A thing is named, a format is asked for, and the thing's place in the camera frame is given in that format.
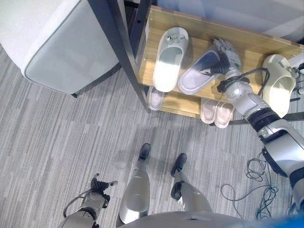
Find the black joint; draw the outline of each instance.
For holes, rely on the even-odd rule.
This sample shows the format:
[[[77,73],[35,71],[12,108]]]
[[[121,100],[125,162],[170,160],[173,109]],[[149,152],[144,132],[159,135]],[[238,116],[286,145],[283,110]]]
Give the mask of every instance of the black joint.
[[[288,132],[286,130],[280,130],[274,134],[272,134],[271,136],[267,137],[267,138],[264,138],[262,136],[260,136],[260,140],[263,142],[263,143],[269,143],[277,138],[280,138],[281,136],[287,134]]]
[[[104,204],[103,204],[103,208],[107,208],[108,207],[108,204],[110,202],[110,196],[109,195],[106,195],[106,194],[103,194],[103,198],[104,198]]]
[[[103,193],[109,187],[109,183],[98,181],[96,178],[91,181],[91,189],[93,191]]]
[[[304,167],[299,168],[295,171],[293,171],[290,175],[289,175],[289,180],[290,180],[290,184],[291,187],[294,189],[295,184],[300,180],[304,178]]]
[[[266,125],[279,120],[280,117],[271,108],[263,108],[248,117],[248,122],[256,132],[261,130]]]
[[[250,80],[248,78],[243,77],[243,78],[240,79],[240,77],[242,77],[242,76],[233,76],[233,77],[231,77],[227,80],[221,81],[220,84],[217,86],[218,92],[220,92],[220,93],[226,92],[227,88],[236,81],[245,82],[247,84],[250,83]]]
[[[301,63],[300,66],[298,67],[298,70],[303,70],[304,69],[304,63]]]
[[[262,149],[262,154],[264,156],[264,158],[266,159],[266,161],[269,163],[269,165],[271,166],[272,170],[283,177],[287,177],[287,174],[281,169],[280,166],[278,166],[278,164],[275,162],[275,160],[271,157],[271,155],[268,153],[268,151],[266,150],[266,148]]]
[[[78,95],[76,93],[71,94],[72,97],[77,98]]]
[[[175,200],[179,200],[181,198],[181,184],[182,183],[183,183],[182,181],[176,182],[172,187],[171,197]]]
[[[213,74],[225,74],[229,69],[229,60],[226,54],[220,54],[220,60],[216,65],[211,68]]]
[[[97,219],[96,212],[93,208],[85,207],[85,208],[81,208],[79,211],[85,211],[85,212],[89,213],[92,216],[93,220]]]

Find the striped carpet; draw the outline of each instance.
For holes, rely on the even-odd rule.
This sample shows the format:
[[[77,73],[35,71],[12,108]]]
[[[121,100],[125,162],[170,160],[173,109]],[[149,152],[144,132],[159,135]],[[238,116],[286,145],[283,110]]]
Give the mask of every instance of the striped carpet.
[[[64,206],[95,172],[104,181],[118,180],[106,191],[111,201],[98,218],[101,227],[114,227],[143,143],[152,145],[150,214],[182,210],[170,198],[170,169],[182,152],[188,155],[184,170],[189,180],[217,213],[237,216],[220,194],[223,183],[235,187],[237,198],[261,184],[245,176],[247,160],[262,148],[249,125],[219,129],[190,117],[147,114],[122,69],[74,99],[24,79],[0,47],[0,97],[1,228],[55,228]],[[302,98],[290,111],[303,109]],[[304,132],[304,122],[293,126]],[[280,217],[286,214],[291,189],[288,179],[272,171],[271,176],[279,192],[269,208]],[[254,220],[262,194],[255,191],[236,203],[245,219]]]

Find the silver leg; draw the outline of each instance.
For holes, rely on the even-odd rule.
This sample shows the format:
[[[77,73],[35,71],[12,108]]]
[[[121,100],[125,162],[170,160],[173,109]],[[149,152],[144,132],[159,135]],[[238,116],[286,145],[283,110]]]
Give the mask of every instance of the silver leg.
[[[213,212],[212,208],[206,197],[193,187],[183,171],[175,175],[174,183],[182,182],[181,184],[181,197],[184,206],[184,211],[206,211]]]
[[[147,161],[139,159],[132,177],[123,194],[119,219],[130,223],[147,216],[150,206],[150,181],[146,172]]]

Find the humanoid robot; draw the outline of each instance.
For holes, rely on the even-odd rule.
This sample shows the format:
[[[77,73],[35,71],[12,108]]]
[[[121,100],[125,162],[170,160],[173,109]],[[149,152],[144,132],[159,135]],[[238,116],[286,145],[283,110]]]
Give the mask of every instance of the humanoid robot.
[[[201,73],[212,76],[215,73],[225,75],[218,90],[233,103],[235,109],[257,131],[258,137],[264,143],[263,156],[278,175],[288,177],[292,187],[292,195],[298,211],[304,210],[304,138],[286,120],[281,119],[266,102],[253,93],[246,75],[256,71],[265,71],[265,82],[269,72],[265,68],[241,74],[241,62],[232,45],[225,40],[215,38],[220,62],[212,68],[202,69]],[[140,150],[138,162],[132,178],[125,190],[119,209],[116,226],[122,228],[222,228],[246,227],[244,221],[235,217],[212,212],[205,196],[192,186],[182,171],[187,156],[179,155],[172,170],[174,185],[171,197],[182,198],[183,212],[166,212],[148,215],[149,211],[149,177],[146,166],[149,159],[150,145],[144,144]],[[104,190],[116,182],[104,183],[91,180],[91,188],[85,192],[82,205],[77,212],[66,217],[58,228],[98,228],[96,218],[109,201]]]

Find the slipper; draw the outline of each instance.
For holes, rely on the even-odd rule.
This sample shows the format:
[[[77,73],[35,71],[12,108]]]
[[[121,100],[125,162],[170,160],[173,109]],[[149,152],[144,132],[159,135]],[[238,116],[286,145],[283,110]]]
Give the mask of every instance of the slipper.
[[[286,58],[281,55],[268,56],[263,67],[267,68],[270,76],[263,90],[263,99],[279,117],[288,113],[290,95],[295,87],[295,78],[287,70],[290,67]]]
[[[165,93],[158,91],[155,87],[150,87],[148,91],[148,105],[151,110],[157,111],[162,108]]]
[[[211,124],[215,120],[219,101],[209,100],[207,98],[200,99],[200,118],[205,124]]]
[[[169,92],[175,88],[188,42],[187,31],[179,27],[169,29],[161,37],[153,73],[153,83],[158,91]]]
[[[234,106],[230,103],[220,103],[217,108],[214,124],[219,128],[226,128],[233,117]]]
[[[211,68],[219,62],[220,58],[215,45],[212,45],[184,74],[177,82],[179,89],[187,95],[192,95],[215,80],[220,74],[205,75],[200,71]]]

